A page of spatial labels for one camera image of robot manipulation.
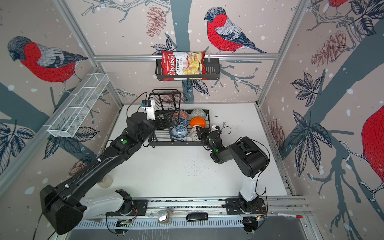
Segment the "orange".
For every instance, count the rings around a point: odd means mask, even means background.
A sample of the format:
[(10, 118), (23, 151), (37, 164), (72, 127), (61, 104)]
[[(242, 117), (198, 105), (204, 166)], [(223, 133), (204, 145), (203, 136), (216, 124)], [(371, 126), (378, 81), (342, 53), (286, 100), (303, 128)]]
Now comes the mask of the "orange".
[(173, 114), (173, 119), (185, 119), (188, 120), (190, 118), (188, 112), (186, 110), (180, 109), (176, 110)]

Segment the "orange plastic bowl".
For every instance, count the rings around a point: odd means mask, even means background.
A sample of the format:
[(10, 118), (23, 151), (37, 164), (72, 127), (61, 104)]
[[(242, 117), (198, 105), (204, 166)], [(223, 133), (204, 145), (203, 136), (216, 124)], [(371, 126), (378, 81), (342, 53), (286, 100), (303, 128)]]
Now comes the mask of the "orange plastic bowl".
[(206, 125), (207, 125), (206, 120), (202, 117), (195, 117), (195, 118), (192, 118), (190, 121), (191, 128), (194, 128), (196, 126), (205, 128)]

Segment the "blue floral bowl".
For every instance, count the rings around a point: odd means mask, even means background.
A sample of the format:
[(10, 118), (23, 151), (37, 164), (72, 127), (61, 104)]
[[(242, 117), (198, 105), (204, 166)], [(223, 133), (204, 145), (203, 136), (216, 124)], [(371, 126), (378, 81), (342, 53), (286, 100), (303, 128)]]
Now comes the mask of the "blue floral bowl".
[(171, 135), (177, 139), (183, 139), (188, 136), (188, 128), (183, 125), (174, 126), (171, 129)]

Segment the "green grey patterned bowl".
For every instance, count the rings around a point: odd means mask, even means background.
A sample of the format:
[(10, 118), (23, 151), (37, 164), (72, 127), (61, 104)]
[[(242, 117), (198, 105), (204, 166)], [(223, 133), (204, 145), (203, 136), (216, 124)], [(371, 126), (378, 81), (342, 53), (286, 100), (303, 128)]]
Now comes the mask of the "green grey patterned bowl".
[(207, 116), (207, 114), (205, 113), (205, 111), (204, 111), (203, 109), (194, 109), (194, 110), (190, 113), (190, 117), (191, 117), (191, 119), (196, 118), (196, 117), (200, 117), (200, 118), (205, 119), (206, 116)]

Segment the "white brown patterned bowl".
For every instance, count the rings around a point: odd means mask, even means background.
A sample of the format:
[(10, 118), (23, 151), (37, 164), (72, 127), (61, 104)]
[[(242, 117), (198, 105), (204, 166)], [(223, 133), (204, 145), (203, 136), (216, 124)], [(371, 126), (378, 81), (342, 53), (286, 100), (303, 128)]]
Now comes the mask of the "white brown patterned bowl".
[(196, 127), (193, 127), (191, 129), (189, 137), (192, 138), (192, 139), (198, 139), (198, 132), (197, 132)]

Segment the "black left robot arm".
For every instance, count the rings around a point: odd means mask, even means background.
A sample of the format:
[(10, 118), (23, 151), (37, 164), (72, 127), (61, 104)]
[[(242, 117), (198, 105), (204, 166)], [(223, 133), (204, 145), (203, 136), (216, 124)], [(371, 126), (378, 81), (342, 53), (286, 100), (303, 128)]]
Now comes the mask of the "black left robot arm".
[(111, 170), (141, 149), (156, 130), (168, 129), (172, 125), (173, 114), (173, 110), (156, 111), (155, 118), (151, 120), (144, 112), (133, 113), (127, 118), (127, 127), (121, 135), (95, 162), (56, 187), (48, 185), (40, 191), (42, 214), (58, 235), (66, 234), (86, 218), (100, 214), (138, 215), (133, 198), (124, 190), (116, 190), (110, 197), (95, 200), (83, 200), (83, 197)]

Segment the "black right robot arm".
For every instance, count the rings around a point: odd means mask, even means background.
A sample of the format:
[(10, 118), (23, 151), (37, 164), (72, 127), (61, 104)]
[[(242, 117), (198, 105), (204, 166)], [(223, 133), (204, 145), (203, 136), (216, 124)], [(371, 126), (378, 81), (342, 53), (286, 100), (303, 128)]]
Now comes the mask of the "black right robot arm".
[(265, 203), (267, 191), (258, 193), (261, 174), (271, 161), (269, 150), (260, 142), (249, 137), (240, 137), (233, 144), (225, 147), (222, 143), (221, 130), (196, 127), (198, 139), (203, 147), (210, 151), (212, 160), (217, 164), (235, 161), (243, 174), (243, 184), (237, 198), (226, 199), (228, 215), (256, 214), (266, 216), (268, 205)]

